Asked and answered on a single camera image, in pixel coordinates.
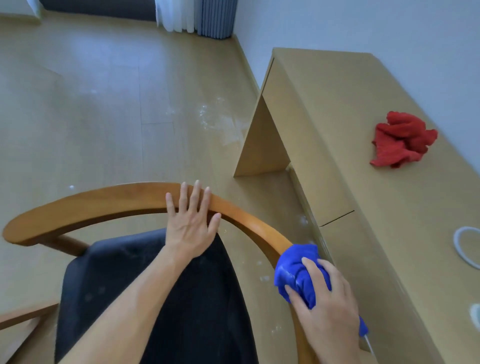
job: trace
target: desk drawer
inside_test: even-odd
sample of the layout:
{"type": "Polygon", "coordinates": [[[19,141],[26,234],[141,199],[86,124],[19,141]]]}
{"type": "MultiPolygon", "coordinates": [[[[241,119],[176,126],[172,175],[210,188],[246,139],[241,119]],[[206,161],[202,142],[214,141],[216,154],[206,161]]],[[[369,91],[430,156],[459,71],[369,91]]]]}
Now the desk drawer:
{"type": "Polygon", "coordinates": [[[350,282],[379,363],[432,364],[434,360],[400,293],[380,247],[374,246],[357,212],[320,228],[334,264],[350,282]]]}
{"type": "Polygon", "coordinates": [[[322,226],[353,211],[328,151],[276,60],[262,95],[316,223],[322,226]]]}

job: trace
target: white sheer curtain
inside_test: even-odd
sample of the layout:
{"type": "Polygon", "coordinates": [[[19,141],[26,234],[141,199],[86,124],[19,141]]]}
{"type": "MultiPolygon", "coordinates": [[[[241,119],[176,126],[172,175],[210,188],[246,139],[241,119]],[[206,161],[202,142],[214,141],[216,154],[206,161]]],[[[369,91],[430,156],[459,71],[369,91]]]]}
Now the white sheer curtain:
{"type": "Polygon", "coordinates": [[[169,32],[195,31],[196,0],[155,0],[156,23],[169,32]]]}

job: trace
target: blue cloth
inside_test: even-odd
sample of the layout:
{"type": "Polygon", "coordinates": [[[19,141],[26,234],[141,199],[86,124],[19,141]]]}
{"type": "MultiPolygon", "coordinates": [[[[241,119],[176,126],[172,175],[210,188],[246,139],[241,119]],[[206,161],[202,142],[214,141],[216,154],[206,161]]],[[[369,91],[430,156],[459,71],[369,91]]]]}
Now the blue cloth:
{"type": "MultiPolygon", "coordinates": [[[[320,256],[318,255],[318,248],[314,244],[295,244],[289,247],[279,258],[275,268],[274,284],[278,287],[278,292],[288,303],[290,298],[288,297],[285,285],[289,285],[295,292],[297,292],[303,299],[305,304],[311,310],[315,307],[315,290],[313,289],[313,283],[308,274],[307,268],[301,262],[301,259],[305,257],[317,264],[324,275],[325,282],[329,291],[332,290],[332,284],[330,282],[330,276],[326,270],[318,263],[320,256]]],[[[360,317],[359,335],[365,336],[368,334],[368,328],[363,319],[360,317]]]]}

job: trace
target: wall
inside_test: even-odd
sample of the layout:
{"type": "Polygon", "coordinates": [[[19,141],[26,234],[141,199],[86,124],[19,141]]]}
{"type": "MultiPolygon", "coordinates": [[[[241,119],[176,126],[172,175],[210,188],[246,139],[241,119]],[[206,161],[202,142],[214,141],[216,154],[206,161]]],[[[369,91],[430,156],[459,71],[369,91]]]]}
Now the wall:
{"type": "Polygon", "coordinates": [[[234,33],[257,83],[272,47],[371,52],[480,174],[480,2],[239,0],[234,33]]]}
{"type": "Polygon", "coordinates": [[[39,0],[0,0],[0,13],[40,17],[39,0]]]}

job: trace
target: red rag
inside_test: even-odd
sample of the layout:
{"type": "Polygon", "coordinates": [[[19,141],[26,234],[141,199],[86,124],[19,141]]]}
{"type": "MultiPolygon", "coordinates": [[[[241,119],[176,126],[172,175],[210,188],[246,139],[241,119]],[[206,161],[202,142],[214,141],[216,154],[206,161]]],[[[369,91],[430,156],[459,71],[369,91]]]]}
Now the red rag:
{"type": "Polygon", "coordinates": [[[426,130],[422,119],[406,112],[389,112],[387,122],[375,127],[372,143],[376,146],[377,158],[370,164],[377,167],[399,168],[404,163],[418,162],[438,136],[435,129],[426,130]]]}

